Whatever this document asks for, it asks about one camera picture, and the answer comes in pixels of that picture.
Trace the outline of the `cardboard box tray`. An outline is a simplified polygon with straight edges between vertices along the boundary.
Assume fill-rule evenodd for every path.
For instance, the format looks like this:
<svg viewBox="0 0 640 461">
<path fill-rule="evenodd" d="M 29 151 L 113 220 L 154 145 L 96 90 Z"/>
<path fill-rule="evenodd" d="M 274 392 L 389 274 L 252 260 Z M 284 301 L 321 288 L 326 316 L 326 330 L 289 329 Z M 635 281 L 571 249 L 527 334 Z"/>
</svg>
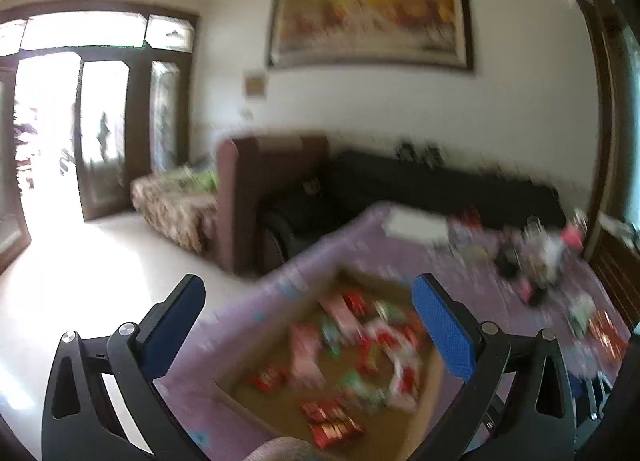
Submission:
<svg viewBox="0 0 640 461">
<path fill-rule="evenodd" d="M 312 323 L 321 334 L 320 389 L 290 380 L 290 328 Z M 444 365 L 413 308 L 408 287 L 340 271 L 305 299 L 277 311 L 255 344 L 216 383 L 224 403 L 262 432 L 295 438 L 323 460 L 407 460 L 430 430 Z M 258 391 L 250 377 L 273 366 L 288 382 Z M 364 429 L 361 437 L 321 450 L 299 404 L 341 398 Z"/>
</svg>

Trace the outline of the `dark red gold-script snack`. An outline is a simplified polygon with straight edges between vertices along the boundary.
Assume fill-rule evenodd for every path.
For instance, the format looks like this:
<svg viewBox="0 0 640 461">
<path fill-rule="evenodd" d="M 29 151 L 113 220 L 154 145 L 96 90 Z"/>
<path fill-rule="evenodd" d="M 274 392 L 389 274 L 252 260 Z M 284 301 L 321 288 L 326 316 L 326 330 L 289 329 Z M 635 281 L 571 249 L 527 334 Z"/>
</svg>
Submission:
<svg viewBox="0 0 640 461">
<path fill-rule="evenodd" d="M 307 420 L 314 443 L 321 450 L 364 434 L 363 427 L 349 415 L 341 398 L 305 400 L 299 408 Z"/>
</svg>

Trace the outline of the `pink long snack packet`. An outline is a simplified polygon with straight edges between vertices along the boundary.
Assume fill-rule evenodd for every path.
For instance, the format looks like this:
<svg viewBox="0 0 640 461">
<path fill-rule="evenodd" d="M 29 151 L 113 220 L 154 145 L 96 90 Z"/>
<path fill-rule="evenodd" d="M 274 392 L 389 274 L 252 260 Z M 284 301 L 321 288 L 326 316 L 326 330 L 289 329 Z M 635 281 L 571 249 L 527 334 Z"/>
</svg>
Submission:
<svg viewBox="0 0 640 461">
<path fill-rule="evenodd" d="M 295 386 L 320 389 L 326 383 L 318 365 L 322 348 L 320 330 L 312 323 L 296 323 L 290 328 L 290 380 Z"/>
</svg>

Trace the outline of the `red cartoon-face snack packet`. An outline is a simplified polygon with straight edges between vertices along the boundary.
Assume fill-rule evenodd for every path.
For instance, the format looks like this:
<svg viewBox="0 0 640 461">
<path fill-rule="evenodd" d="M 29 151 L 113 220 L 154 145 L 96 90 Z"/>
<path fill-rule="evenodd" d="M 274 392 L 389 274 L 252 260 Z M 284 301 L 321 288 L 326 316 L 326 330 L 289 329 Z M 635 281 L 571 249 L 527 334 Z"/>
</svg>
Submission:
<svg viewBox="0 0 640 461">
<path fill-rule="evenodd" d="M 286 371 L 273 366 L 264 367 L 250 377 L 250 384 L 264 393 L 279 389 L 286 382 L 288 382 Z"/>
</svg>

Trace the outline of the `long red foil wrapper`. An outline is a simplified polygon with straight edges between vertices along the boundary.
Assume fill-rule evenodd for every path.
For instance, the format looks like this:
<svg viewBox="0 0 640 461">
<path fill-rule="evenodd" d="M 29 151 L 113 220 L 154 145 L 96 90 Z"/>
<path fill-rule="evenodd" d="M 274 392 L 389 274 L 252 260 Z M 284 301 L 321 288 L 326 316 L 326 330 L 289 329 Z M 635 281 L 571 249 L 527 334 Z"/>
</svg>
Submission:
<svg viewBox="0 0 640 461">
<path fill-rule="evenodd" d="M 620 363 L 626 353 L 626 342 L 618 334 L 610 316 L 603 309 L 597 309 L 588 322 L 589 332 L 599 342 L 608 359 Z"/>
</svg>

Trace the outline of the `purple floral tablecloth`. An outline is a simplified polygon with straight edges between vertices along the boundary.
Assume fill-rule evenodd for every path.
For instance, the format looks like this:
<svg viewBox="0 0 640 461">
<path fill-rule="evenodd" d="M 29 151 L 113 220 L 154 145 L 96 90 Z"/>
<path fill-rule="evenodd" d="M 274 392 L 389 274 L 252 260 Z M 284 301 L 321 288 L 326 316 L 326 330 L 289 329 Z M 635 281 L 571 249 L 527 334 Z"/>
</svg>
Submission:
<svg viewBox="0 0 640 461">
<path fill-rule="evenodd" d="M 552 330 L 571 374 L 600 372 L 616 378 L 618 366 L 598 341 L 592 335 L 577 339 L 567 322 L 570 305 L 588 294 L 608 313 L 620 337 L 631 336 L 601 281 L 578 254 L 565 255 L 559 288 L 532 308 L 523 304 L 512 283 L 498 276 L 494 264 L 462 257 L 462 249 L 472 245 L 495 251 L 498 233 L 451 223 L 449 243 L 432 247 L 390 236 L 387 224 L 398 213 L 396 206 L 377 204 L 257 281 L 234 304 L 202 311 L 156 386 L 207 458 L 242 460 L 286 437 L 310 444 L 310 428 L 292 389 L 264 393 L 248 378 L 261 366 L 284 365 L 290 357 L 290 322 L 314 317 L 320 309 L 318 294 L 344 283 L 405 303 L 412 281 L 431 273 L 478 320 L 491 320 L 519 335 Z"/>
</svg>

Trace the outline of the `white paper sheet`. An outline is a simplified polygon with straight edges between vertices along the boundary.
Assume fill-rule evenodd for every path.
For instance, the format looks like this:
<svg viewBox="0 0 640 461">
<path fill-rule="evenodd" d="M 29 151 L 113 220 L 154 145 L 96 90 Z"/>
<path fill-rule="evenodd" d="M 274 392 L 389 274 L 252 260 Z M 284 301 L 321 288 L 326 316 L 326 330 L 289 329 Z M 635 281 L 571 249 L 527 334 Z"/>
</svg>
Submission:
<svg viewBox="0 0 640 461">
<path fill-rule="evenodd" d="M 387 237 L 425 245 L 449 243 L 449 227 L 442 216 L 409 209 L 393 208 L 383 224 Z"/>
</svg>

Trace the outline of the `patterned blanket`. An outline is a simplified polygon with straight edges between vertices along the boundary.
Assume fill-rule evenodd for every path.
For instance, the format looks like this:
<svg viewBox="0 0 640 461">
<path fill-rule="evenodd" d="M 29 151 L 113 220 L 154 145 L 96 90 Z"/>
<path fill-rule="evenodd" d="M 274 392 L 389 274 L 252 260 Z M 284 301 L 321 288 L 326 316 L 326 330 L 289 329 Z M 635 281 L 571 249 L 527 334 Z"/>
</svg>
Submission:
<svg viewBox="0 0 640 461">
<path fill-rule="evenodd" d="M 217 182 L 215 169 L 181 166 L 134 180 L 131 202 L 156 231 L 186 251 L 205 255 L 216 233 Z"/>
</svg>

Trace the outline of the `black sofa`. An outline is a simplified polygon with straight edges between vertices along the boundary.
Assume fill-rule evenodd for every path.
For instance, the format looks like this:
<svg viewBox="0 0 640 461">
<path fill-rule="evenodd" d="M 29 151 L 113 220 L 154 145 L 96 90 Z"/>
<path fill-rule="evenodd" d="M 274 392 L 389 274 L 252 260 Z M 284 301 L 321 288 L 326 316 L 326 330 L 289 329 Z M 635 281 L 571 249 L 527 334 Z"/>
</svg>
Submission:
<svg viewBox="0 0 640 461">
<path fill-rule="evenodd" d="M 547 184 L 346 150 L 262 197 L 255 261 L 269 273 L 377 202 L 393 202 L 485 228 L 522 229 L 529 218 L 561 228 L 566 216 Z"/>
</svg>

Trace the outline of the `wooden glass door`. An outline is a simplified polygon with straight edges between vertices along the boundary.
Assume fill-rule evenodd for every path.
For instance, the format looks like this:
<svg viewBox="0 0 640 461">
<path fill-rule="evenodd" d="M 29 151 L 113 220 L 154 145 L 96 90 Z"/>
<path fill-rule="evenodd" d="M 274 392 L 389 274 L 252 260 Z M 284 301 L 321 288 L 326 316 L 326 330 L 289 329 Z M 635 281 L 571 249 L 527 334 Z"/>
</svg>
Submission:
<svg viewBox="0 0 640 461">
<path fill-rule="evenodd" d="M 1 15 L 1 262 L 32 241 L 25 202 L 49 223 L 128 208 L 129 186 L 189 153 L 198 20 L 114 1 Z"/>
</svg>

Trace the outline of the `framed wall painting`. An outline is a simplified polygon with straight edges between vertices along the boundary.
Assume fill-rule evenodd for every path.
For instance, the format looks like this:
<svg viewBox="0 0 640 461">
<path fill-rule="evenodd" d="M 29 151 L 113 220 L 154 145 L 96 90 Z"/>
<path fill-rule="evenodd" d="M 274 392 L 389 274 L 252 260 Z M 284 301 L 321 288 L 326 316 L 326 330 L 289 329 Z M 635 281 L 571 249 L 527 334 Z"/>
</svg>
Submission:
<svg viewBox="0 0 640 461">
<path fill-rule="evenodd" d="M 272 0 L 266 65 L 475 68 L 469 0 Z"/>
</svg>

